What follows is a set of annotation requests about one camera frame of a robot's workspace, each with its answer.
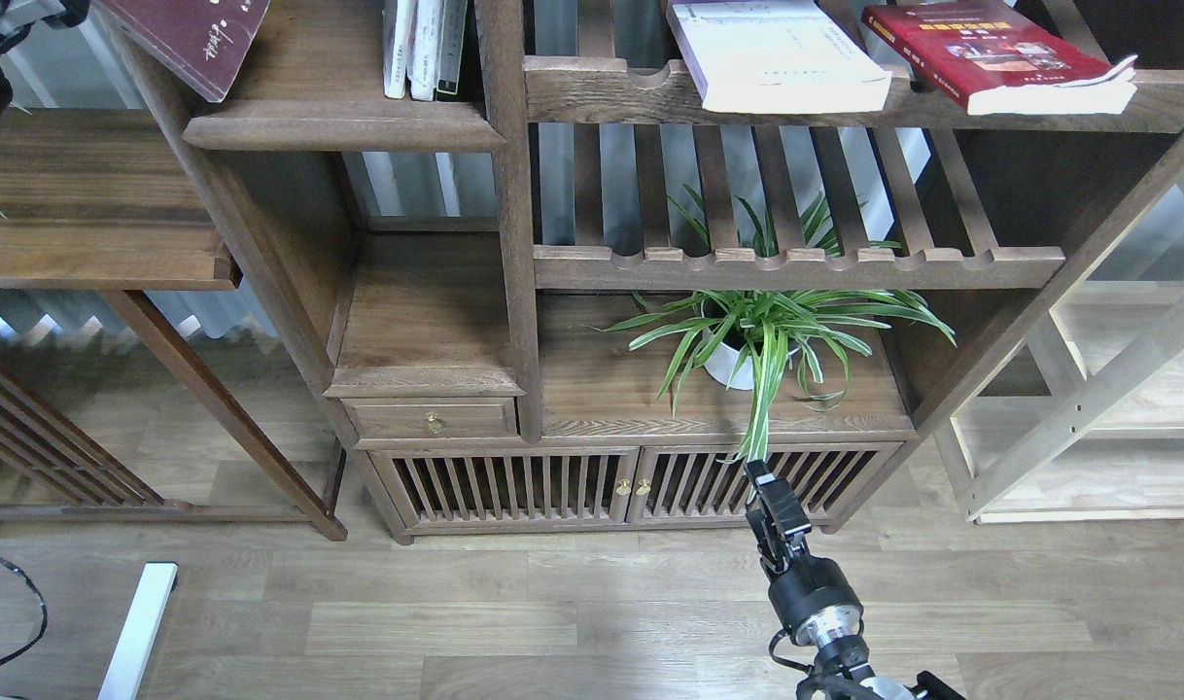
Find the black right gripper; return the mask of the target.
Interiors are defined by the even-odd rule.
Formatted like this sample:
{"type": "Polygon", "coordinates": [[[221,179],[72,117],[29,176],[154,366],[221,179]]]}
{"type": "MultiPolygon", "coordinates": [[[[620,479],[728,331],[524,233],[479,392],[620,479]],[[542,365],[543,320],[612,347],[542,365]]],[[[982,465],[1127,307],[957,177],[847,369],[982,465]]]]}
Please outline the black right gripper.
{"type": "Polygon", "coordinates": [[[790,483],[762,460],[745,462],[744,469],[765,514],[751,515],[749,528],[784,632],[798,647],[863,648],[862,603],[836,561],[809,550],[805,535],[813,526],[790,483]]]}

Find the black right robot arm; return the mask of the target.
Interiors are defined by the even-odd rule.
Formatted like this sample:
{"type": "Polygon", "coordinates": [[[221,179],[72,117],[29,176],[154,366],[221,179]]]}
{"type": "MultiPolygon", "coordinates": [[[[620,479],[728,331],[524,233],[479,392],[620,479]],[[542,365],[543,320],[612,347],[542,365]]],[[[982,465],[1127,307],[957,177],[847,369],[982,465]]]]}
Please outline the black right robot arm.
{"type": "Polygon", "coordinates": [[[781,623],[768,648],[776,648],[780,638],[816,647],[813,664],[771,656],[776,663],[805,672],[796,696],[810,699],[822,691],[828,699],[958,699],[959,692],[929,672],[919,673],[916,685],[908,687],[871,669],[869,648],[860,634],[862,603],[837,563],[807,548],[811,524],[794,492],[764,461],[748,461],[744,469],[759,502],[747,519],[770,580],[768,599],[781,623]]]}

